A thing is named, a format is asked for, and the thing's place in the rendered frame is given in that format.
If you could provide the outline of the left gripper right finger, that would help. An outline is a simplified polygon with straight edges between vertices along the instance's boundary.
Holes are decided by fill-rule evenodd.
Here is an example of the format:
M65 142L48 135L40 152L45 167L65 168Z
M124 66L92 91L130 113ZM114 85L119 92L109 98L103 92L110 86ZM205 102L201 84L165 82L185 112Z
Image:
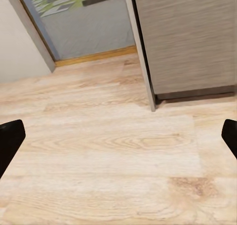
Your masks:
M221 136L237 159L237 121L226 119Z

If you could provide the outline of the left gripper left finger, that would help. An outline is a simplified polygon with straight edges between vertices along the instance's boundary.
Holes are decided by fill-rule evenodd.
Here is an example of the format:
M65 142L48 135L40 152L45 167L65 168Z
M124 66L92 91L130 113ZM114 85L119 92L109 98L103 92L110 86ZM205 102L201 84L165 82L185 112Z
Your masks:
M0 179L26 137L21 119L0 125Z

